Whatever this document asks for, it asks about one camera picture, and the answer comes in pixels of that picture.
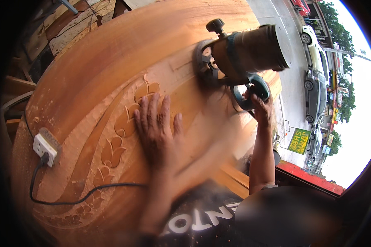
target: gray car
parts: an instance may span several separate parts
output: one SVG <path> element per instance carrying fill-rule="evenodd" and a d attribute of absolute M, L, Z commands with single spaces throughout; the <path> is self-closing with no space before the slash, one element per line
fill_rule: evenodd
<path fill-rule="evenodd" d="M 310 145 L 307 149 L 307 154 L 315 157 L 319 153 L 320 147 L 322 146 L 322 132 L 320 131 L 320 125 L 316 125 L 316 128 L 312 131 L 309 140 Z"/>
<path fill-rule="evenodd" d="M 309 69 L 304 82 L 307 106 L 306 121 L 315 125 L 323 115 L 327 100 L 326 78 L 318 70 Z"/>

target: green sign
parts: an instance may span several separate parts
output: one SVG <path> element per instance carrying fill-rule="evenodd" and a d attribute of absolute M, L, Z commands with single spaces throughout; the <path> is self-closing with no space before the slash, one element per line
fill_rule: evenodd
<path fill-rule="evenodd" d="M 294 131 L 293 137 L 291 138 L 290 145 L 287 150 L 295 153 L 304 154 L 307 149 L 309 137 L 311 132 L 308 130 L 297 129 Z"/>

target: sky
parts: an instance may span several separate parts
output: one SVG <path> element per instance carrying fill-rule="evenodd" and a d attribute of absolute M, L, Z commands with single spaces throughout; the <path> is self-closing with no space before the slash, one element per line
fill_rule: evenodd
<path fill-rule="evenodd" d="M 338 0 L 328 0 L 334 3 L 338 12 L 339 22 L 351 33 L 356 53 L 360 49 L 366 51 L 366 57 L 371 59 L 371 49 L 357 22 L 346 7 Z M 355 87 L 355 105 L 349 123 L 338 123 L 334 130 L 341 135 L 342 148 L 333 156 L 328 156 L 322 166 L 322 174 L 326 180 L 334 180 L 344 188 L 363 171 L 371 159 L 371 62 L 355 57 L 352 63 L 352 76 L 349 81 Z"/>

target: white power strip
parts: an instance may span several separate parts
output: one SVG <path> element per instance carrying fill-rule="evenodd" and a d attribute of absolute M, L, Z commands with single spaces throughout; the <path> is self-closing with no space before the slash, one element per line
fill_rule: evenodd
<path fill-rule="evenodd" d="M 38 156 L 42 157 L 44 153 L 49 154 L 49 160 L 47 162 L 47 165 L 49 167 L 52 167 L 54 165 L 54 159 L 58 155 L 57 151 L 48 143 L 48 141 L 45 140 L 45 138 L 38 133 L 34 137 L 33 142 L 33 150 L 38 154 Z"/>

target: red wall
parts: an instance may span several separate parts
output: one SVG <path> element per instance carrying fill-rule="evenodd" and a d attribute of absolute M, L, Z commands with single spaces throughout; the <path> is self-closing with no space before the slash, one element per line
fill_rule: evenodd
<path fill-rule="evenodd" d="M 287 161 L 281 160 L 279 164 L 277 165 L 280 169 L 283 169 L 285 171 L 290 172 L 291 174 L 306 180 L 310 183 L 313 183 L 314 185 L 320 186 L 326 190 L 332 191 L 336 193 L 337 195 L 341 195 L 342 192 L 345 190 L 342 186 L 339 186 L 334 183 L 330 183 L 329 181 L 319 178 L 315 175 L 310 175 L 309 173 L 301 170 L 301 167 L 294 165 L 292 163 L 289 163 Z"/>

